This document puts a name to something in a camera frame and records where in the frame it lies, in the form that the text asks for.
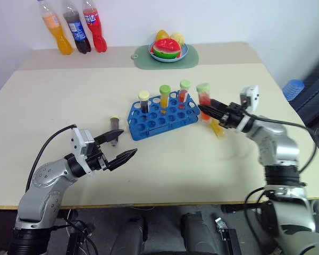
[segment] toy watermelon slice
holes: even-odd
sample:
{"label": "toy watermelon slice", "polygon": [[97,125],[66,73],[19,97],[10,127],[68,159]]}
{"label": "toy watermelon slice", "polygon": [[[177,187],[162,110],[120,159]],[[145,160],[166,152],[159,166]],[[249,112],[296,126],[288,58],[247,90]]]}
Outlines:
{"label": "toy watermelon slice", "polygon": [[167,60],[181,56],[180,44],[171,38],[164,38],[158,40],[154,44],[154,54],[156,57],[164,58]]}

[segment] test tube rack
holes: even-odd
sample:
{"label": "test tube rack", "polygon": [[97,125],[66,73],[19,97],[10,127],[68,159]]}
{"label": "test tube rack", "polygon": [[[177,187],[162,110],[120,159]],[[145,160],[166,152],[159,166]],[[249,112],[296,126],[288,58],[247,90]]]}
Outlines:
{"label": "test tube rack", "polygon": [[134,102],[128,116],[129,129],[134,141],[139,141],[198,121],[200,110],[187,95],[185,103],[178,100],[179,91],[169,96],[167,108],[160,106],[160,96],[149,98],[149,113],[142,113],[140,102]]}

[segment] white wall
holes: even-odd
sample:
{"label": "white wall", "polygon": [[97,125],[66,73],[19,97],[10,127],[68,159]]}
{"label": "white wall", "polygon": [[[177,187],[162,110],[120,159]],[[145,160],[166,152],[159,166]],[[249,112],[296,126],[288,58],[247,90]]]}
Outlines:
{"label": "white wall", "polygon": [[[60,13],[61,1],[49,1]],[[81,0],[73,2],[81,11]],[[147,44],[159,29],[181,32],[190,44],[246,41],[280,86],[292,78],[302,79],[319,60],[319,0],[96,0],[96,4],[109,46]],[[45,48],[56,48],[56,43],[40,18],[37,1],[0,1],[0,88],[29,50]]]}

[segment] green placemat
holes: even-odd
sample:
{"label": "green placemat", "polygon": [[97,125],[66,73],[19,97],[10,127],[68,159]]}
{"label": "green placemat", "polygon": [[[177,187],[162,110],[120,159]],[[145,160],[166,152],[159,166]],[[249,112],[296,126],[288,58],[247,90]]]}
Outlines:
{"label": "green placemat", "polygon": [[149,45],[143,45],[136,49],[132,58],[136,67],[144,70],[184,69],[192,68],[198,64],[198,53],[192,45],[188,45],[189,51],[185,58],[172,63],[163,63],[157,61],[150,56],[148,49]]}

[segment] red soda bottle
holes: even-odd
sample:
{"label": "red soda bottle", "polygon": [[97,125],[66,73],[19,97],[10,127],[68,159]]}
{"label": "red soda bottle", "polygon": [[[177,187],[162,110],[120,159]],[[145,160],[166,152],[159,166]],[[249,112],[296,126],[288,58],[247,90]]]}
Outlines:
{"label": "red soda bottle", "polygon": [[102,36],[102,25],[93,0],[83,0],[83,13],[86,24],[92,32],[96,50],[98,52],[106,52],[106,41]]}

